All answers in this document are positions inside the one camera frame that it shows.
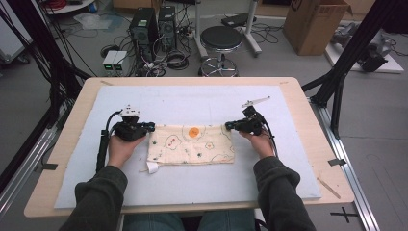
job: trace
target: cream fabric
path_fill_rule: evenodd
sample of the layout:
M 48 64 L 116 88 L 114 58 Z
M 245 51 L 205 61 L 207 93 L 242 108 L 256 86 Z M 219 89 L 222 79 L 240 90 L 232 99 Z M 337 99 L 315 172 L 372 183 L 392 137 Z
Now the cream fabric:
M 150 133 L 148 162 L 161 165 L 234 163 L 231 131 L 219 126 L 156 125 Z

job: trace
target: orange circle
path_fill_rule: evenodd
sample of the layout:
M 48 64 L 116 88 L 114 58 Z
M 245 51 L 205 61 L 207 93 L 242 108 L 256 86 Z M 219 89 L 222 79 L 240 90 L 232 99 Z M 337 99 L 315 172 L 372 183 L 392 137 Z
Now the orange circle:
M 196 127 L 192 127 L 189 131 L 189 136 L 195 138 L 200 133 L 200 130 Z

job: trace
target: box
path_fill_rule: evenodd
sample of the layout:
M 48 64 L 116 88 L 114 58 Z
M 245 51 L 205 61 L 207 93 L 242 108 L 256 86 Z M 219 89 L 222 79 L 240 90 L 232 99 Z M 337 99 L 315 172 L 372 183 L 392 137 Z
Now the box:
M 114 8 L 121 9 L 137 9 L 143 8 L 154 8 L 155 12 L 159 11 L 162 6 L 161 0 L 113 0 Z
M 345 0 L 353 14 L 368 13 L 375 0 Z
M 348 9 L 343 0 L 293 0 L 283 33 L 297 55 L 322 55 Z

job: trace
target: table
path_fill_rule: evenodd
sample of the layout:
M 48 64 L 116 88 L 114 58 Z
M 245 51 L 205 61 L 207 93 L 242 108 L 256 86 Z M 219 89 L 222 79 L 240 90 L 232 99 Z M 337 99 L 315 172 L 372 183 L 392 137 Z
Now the table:
M 29 218 L 68 216 L 70 209 L 54 209 L 64 171 L 87 120 L 93 102 L 102 86 L 279 86 L 293 117 L 298 134 L 302 140 L 314 174 L 318 178 L 322 198 L 304 201 L 305 204 L 349 203 L 354 199 L 353 192 L 339 166 L 331 167 L 327 162 L 335 159 L 330 144 L 324 136 L 299 83 L 291 77 L 238 77 L 238 78 L 91 78 L 84 87 L 72 109 L 60 137 L 50 155 L 48 163 L 58 164 L 56 170 L 45 170 L 25 208 Z M 148 212 L 186 212 L 214 209 L 255 208 L 256 203 L 217 203 L 168 206 L 126 207 L 122 213 Z

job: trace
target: floor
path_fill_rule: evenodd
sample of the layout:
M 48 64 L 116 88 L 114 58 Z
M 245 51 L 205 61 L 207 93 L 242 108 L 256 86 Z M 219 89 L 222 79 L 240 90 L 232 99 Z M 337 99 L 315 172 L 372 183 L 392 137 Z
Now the floor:
M 102 13 L 114 26 L 109 30 L 81 29 L 73 15 L 61 18 L 68 40 L 97 76 L 104 76 L 100 50 L 127 36 L 129 22 L 113 13 Z M 203 19 L 203 28 L 220 25 L 224 15 Z M 279 27 L 282 18 L 259 17 L 257 23 Z M 324 55 L 297 56 L 282 31 L 270 32 L 267 41 L 260 42 L 262 54 L 254 58 L 247 43 L 227 57 L 240 69 L 240 76 L 293 76 L 300 85 L 307 84 L 328 72 L 330 63 Z M 408 38 L 389 35 L 397 42 L 396 49 L 408 53 Z M 263 39 L 254 35 L 257 41 Z M 197 76 L 199 55 L 195 44 L 185 70 L 169 70 L 165 76 Z M 391 56 L 408 69 L 407 57 Z M 76 65 L 89 69 L 76 55 Z M 14 153 L 28 137 L 49 106 L 49 85 L 41 77 L 36 64 L 11 64 L 0 69 L 1 161 L 3 171 Z M 358 180 L 382 230 L 408 230 L 408 74 L 363 73 L 350 71 L 344 83 L 340 117 L 340 136 L 358 176 Z M 312 96 L 317 89 L 309 90 Z M 16 196 L 14 203 L 0 220 L 1 230 L 57 230 L 66 218 L 25 218 L 23 210 L 39 178 L 33 172 Z M 364 230 L 353 204 L 307 206 L 318 230 Z

